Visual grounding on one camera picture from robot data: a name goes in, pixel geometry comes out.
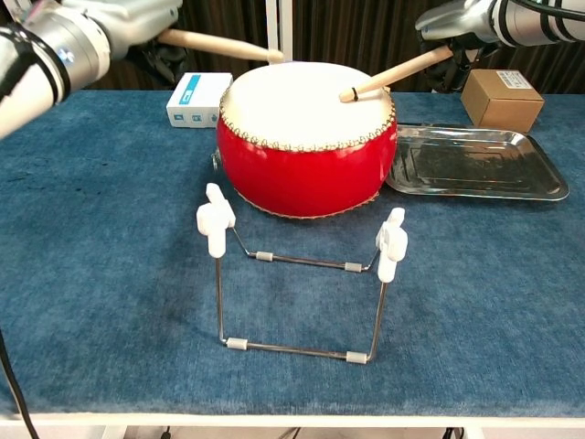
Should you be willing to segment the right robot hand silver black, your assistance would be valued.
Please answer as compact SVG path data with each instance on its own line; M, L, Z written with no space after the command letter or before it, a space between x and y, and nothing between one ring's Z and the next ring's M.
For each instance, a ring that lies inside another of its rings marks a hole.
M435 92L463 89L477 61L500 48L493 25L492 1L450 1L423 13L415 23L421 52L446 46L452 56L424 70Z

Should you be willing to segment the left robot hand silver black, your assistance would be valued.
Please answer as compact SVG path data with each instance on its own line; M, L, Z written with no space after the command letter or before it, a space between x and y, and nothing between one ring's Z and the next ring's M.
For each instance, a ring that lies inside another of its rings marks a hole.
M104 32L110 59L126 59L160 83L171 86L184 66L186 52L157 40L179 18L181 1L63 1Z

